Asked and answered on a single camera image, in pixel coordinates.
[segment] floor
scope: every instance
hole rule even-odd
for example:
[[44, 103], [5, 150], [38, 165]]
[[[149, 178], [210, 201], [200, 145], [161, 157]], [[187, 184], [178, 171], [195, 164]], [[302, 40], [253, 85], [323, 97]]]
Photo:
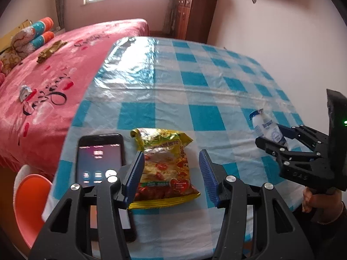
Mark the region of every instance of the floor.
[[158, 37], [158, 38], [173, 38], [171, 34], [163, 33], [162, 31], [150, 31], [151, 37]]
[[9, 168], [0, 166], [1, 195], [0, 195], [0, 226], [13, 244], [24, 254], [29, 254], [29, 247], [24, 242], [17, 227], [13, 211], [13, 183], [16, 173]]

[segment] pink bedspread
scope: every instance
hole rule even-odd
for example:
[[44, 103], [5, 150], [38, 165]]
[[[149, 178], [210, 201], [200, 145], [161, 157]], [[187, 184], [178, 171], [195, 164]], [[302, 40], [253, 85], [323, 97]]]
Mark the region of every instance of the pink bedspread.
[[[54, 175], [71, 121], [112, 44], [148, 35], [142, 19], [105, 22], [59, 35], [24, 59], [0, 87], [0, 165], [18, 171], [29, 164]], [[37, 63], [39, 53], [60, 39], [68, 44]], [[22, 85], [36, 91], [23, 103]]]

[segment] human hand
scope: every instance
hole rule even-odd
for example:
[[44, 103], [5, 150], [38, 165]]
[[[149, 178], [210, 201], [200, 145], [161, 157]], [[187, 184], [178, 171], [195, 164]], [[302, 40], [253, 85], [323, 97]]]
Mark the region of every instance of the human hand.
[[312, 208], [322, 208], [323, 212], [320, 216], [319, 222], [329, 223], [336, 220], [343, 208], [342, 193], [337, 190], [332, 195], [327, 194], [313, 194], [312, 191], [305, 187], [303, 192], [302, 211], [310, 213]]

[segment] plastic bottle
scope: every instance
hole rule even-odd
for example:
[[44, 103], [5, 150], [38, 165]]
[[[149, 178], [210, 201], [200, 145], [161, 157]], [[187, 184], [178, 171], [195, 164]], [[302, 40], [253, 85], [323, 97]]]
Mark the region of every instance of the plastic bottle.
[[249, 120], [252, 121], [255, 132], [259, 137], [265, 137], [268, 140], [274, 141], [288, 148], [288, 143], [274, 122], [267, 116], [263, 109], [258, 109], [249, 115]]

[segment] blue checkered tablecloth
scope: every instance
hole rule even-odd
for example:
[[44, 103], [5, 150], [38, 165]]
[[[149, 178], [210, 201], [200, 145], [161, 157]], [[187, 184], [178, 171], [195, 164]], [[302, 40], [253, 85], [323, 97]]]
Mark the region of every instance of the blue checkered tablecloth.
[[[192, 184], [201, 196], [163, 209], [134, 210], [138, 238], [128, 244], [132, 259], [204, 259], [212, 256], [223, 209], [206, 195], [198, 153], [206, 148], [215, 163], [245, 183], [271, 182], [292, 209], [302, 186], [278, 176], [276, 162], [255, 145], [249, 114], [259, 108], [282, 125], [302, 123], [274, 79], [254, 59], [224, 49], [173, 39], [123, 38], [111, 48], [90, 84], [65, 139], [43, 216], [74, 183], [77, 142], [83, 135], [123, 135], [127, 162], [136, 153], [136, 127], [184, 131]], [[297, 141], [291, 149], [305, 151]], [[252, 234], [252, 207], [245, 238]]]

